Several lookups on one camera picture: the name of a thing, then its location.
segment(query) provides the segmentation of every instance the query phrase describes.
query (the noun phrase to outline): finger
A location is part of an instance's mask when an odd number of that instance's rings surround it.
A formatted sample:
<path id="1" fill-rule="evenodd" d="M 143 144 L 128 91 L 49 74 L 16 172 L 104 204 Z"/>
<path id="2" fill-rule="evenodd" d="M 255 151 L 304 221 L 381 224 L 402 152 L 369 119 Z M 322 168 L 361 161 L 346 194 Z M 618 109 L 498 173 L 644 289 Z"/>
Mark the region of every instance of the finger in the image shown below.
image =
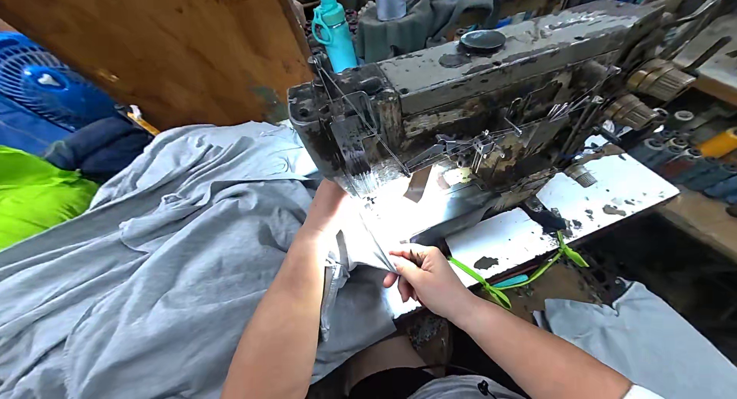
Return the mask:
<path id="1" fill-rule="evenodd" d="M 428 253 L 432 246 L 424 246 L 420 244 L 399 244 L 389 251 L 390 255 L 397 255 L 398 257 L 409 258 L 410 251 L 414 254 L 424 255 Z"/>
<path id="2" fill-rule="evenodd" d="M 407 261 L 402 257 L 392 256 L 390 261 L 394 264 L 394 268 L 397 269 L 397 273 L 403 276 L 407 281 L 412 282 L 418 278 L 422 270 L 414 264 L 414 262 Z"/>
<path id="3" fill-rule="evenodd" d="M 397 284 L 397 288 L 400 290 L 400 295 L 402 296 L 402 302 L 407 302 L 412 297 L 412 293 L 414 292 L 414 288 L 412 288 L 412 285 L 409 281 L 407 281 L 406 278 L 400 277 L 400 283 Z"/>
<path id="4" fill-rule="evenodd" d="M 384 288 L 388 289 L 392 285 L 394 285 L 394 282 L 397 281 L 397 278 L 399 275 L 397 275 L 396 272 L 388 272 L 386 273 L 386 276 L 384 277 Z"/>

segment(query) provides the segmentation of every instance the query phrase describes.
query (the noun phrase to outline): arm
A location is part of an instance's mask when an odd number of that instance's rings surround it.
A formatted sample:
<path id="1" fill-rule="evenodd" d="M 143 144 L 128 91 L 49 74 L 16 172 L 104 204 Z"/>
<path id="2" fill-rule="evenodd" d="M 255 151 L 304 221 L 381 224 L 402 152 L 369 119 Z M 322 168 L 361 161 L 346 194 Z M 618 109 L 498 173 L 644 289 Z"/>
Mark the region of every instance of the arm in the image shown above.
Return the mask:
<path id="1" fill-rule="evenodd" d="M 236 349 L 222 399 L 307 394 L 318 345 L 325 258 L 345 192 L 323 181 L 304 225 Z"/>
<path id="2" fill-rule="evenodd" d="M 532 398 L 620 399 L 630 389 L 627 378 L 584 350 L 473 295 L 439 249 L 407 246 L 390 254 L 396 255 L 402 300 L 419 298 L 468 333 Z M 396 279 L 390 273 L 384 285 Z"/>

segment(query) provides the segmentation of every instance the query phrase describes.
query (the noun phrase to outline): black shorts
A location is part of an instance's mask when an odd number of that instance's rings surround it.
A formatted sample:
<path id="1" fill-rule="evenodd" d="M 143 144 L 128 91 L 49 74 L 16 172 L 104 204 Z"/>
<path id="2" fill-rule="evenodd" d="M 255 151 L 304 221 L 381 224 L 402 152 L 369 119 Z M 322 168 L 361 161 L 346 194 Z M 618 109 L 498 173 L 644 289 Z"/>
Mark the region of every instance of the black shorts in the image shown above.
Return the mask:
<path id="1" fill-rule="evenodd" d="M 348 399 L 406 399 L 435 376 L 415 367 L 395 367 L 361 379 L 348 394 Z"/>

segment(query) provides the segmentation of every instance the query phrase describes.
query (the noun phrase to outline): person's left hand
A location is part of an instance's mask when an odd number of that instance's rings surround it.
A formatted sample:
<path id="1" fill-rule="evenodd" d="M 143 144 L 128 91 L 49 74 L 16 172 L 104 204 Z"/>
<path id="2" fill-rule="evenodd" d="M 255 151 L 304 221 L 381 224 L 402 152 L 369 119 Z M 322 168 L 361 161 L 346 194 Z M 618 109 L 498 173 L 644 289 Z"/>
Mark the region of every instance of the person's left hand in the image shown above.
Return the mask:
<path id="1" fill-rule="evenodd" d="M 310 232 L 335 236 L 340 229 L 340 213 L 349 200 L 348 194 L 340 186 L 324 179 L 309 205 L 302 227 Z"/>

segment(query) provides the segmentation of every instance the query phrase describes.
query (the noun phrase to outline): forearm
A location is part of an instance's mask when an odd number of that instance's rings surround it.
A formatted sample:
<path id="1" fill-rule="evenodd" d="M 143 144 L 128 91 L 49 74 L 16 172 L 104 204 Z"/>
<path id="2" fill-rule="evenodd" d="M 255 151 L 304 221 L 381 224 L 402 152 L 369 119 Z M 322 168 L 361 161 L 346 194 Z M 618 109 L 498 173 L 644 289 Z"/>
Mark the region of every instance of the forearm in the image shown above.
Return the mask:
<path id="1" fill-rule="evenodd" d="M 295 236 L 236 349 L 223 398 L 307 393 L 318 343 L 330 240 L 304 227 Z"/>
<path id="2" fill-rule="evenodd" d="M 453 321 L 533 399 L 620 399 L 631 382 L 571 343 L 474 297 Z"/>

